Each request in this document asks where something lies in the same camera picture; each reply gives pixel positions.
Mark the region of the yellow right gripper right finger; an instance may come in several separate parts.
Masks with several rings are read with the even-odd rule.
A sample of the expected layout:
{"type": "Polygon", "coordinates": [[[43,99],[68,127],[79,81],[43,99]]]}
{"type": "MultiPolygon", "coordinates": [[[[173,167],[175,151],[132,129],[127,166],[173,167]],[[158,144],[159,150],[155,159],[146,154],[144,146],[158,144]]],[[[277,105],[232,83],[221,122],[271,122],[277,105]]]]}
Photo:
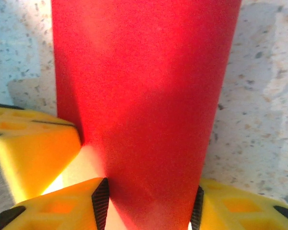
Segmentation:
{"type": "Polygon", "coordinates": [[[210,179],[201,179],[192,230],[288,230],[288,205],[210,179]]]}

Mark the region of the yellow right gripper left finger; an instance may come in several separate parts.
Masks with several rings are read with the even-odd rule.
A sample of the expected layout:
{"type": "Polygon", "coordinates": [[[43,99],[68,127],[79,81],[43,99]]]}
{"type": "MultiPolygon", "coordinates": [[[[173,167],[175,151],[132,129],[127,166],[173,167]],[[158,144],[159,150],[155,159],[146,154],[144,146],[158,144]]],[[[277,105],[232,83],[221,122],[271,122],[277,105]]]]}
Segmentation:
{"type": "Polygon", "coordinates": [[[94,178],[20,202],[0,213],[0,230],[103,230],[107,178],[94,178]]]}

